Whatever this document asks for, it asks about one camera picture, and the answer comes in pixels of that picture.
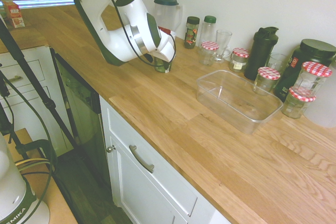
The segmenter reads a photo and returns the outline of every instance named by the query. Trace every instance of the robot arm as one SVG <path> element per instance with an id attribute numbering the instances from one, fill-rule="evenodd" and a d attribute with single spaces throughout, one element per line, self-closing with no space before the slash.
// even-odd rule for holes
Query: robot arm
<path id="1" fill-rule="evenodd" d="M 49 209 L 44 202 L 27 219 L 37 203 L 35 193 L 22 178 L 0 133 L 0 223 L 49 223 Z"/>
<path id="2" fill-rule="evenodd" d="M 74 0 L 77 10 L 99 46 L 105 60 L 120 66 L 125 62 L 155 51 L 156 57 L 171 61 L 174 47 L 170 36 L 159 30 L 142 0 Z M 107 30 L 101 14 L 108 5 L 115 5 L 124 28 Z"/>

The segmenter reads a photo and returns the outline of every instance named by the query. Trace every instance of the white cabinet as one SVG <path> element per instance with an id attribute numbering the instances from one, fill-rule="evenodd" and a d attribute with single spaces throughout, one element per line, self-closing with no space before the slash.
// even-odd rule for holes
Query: white cabinet
<path id="1" fill-rule="evenodd" d="M 42 46 L 25 49 L 23 50 L 23 54 L 41 86 L 44 88 L 47 95 L 55 102 L 56 110 L 65 125 L 70 129 L 70 123 L 49 47 Z M 42 117 L 49 131 L 56 154 L 59 156 L 72 149 L 68 139 L 64 136 L 50 111 L 43 104 L 41 98 L 22 71 L 21 67 L 18 65 L 17 61 L 15 61 L 8 52 L 0 55 L 0 63 L 3 65 L 1 71 L 5 77 L 7 79 L 13 79 L 13 85 L 24 95 Z M 47 139 L 47 135 L 38 117 L 10 86 L 7 85 L 7 87 L 10 92 L 10 96 L 7 100 L 14 112 L 14 130 L 17 131 L 26 128 L 33 140 Z M 0 102 L 9 121 L 12 121 L 12 116 L 6 102 L 4 99 L 0 99 Z"/>
<path id="2" fill-rule="evenodd" d="M 113 201 L 133 223 L 229 223 L 103 98 L 100 104 Z"/>

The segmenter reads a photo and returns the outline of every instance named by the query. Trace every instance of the drinking glass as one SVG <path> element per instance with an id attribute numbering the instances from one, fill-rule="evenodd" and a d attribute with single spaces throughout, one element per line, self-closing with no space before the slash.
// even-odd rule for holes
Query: drinking glass
<path id="1" fill-rule="evenodd" d="M 219 48 L 216 51 L 214 62 L 223 63 L 224 58 L 231 55 L 231 50 L 228 48 L 232 33 L 228 30 L 217 30 L 216 32 L 216 43 Z"/>
<path id="2" fill-rule="evenodd" d="M 282 75 L 287 67 L 288 61 L 289 57 L 287 55 L 273 52 L 268 57 L 265 67 L 273 68 Z"/>

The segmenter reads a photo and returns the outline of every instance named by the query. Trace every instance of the dishwasher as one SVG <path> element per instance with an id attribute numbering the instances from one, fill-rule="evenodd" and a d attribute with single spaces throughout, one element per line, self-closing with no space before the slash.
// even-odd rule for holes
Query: dishwasher
<path id="1" fill-rule="evenodd" d="M 71 129 L 88 170 L 98 183 L 111 188 L 98 93 L 51 49 Z"/>

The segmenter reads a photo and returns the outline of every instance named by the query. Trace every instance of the clear plastic box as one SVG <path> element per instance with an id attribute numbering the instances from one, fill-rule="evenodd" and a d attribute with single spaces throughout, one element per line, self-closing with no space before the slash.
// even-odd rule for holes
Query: clear plastic box
<path id="1" fill-rule="evenodd" d="M 198 78 L 197 85 L 197 100 L 246 134 L 271 120 L 283 106 L 275 95 L 226 70 Z"/>

